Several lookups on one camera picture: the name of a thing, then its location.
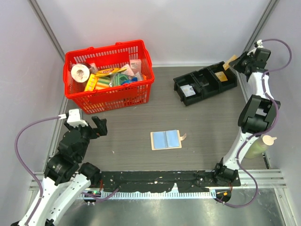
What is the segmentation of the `beige leather card holder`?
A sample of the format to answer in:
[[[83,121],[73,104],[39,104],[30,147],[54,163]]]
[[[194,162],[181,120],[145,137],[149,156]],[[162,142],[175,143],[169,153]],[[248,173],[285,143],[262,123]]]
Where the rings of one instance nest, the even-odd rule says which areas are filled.
[[[150,133],[151,149],[167,150],[182,148],[182,141],[185,140],[187,134],[180,135],[179,130],[157,131]]]

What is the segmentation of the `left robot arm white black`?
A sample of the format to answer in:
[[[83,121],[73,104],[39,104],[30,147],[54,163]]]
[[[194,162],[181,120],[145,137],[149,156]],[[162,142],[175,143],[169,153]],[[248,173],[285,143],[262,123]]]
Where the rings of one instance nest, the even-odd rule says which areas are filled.
[[[37,176],[24,163],[18,151],[18,141],[29,127],[41,123],[30,123],[21,129],[15,138],[15,153],[24,169],[37,182],[39,192],[23,218],[15,226],[56,226],[77,197],[88,187],[100,184],[101,171],[91,163],[83,163],[90,140],[106,136],[107,120],[92,117],[96,127],[92,128],[77,110],[45,121],[63,120],[68,131],[59,142],[58,152],[47,162],[44,178]]]

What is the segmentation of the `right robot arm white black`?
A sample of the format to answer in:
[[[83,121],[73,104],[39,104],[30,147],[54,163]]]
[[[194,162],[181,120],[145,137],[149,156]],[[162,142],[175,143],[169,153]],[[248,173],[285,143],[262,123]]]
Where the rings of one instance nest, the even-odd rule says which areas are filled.
[[[248,149],[271,129],[277,118],[280,102],[275,101],[270,92],[269,72],[265,68],[270,54],[270,50],[260,45],[229,62],[230,67],[246,76],[253,94],[238,118],[239,132],[235,142],[215,166],[212,179],[218,186],[234,183]]]

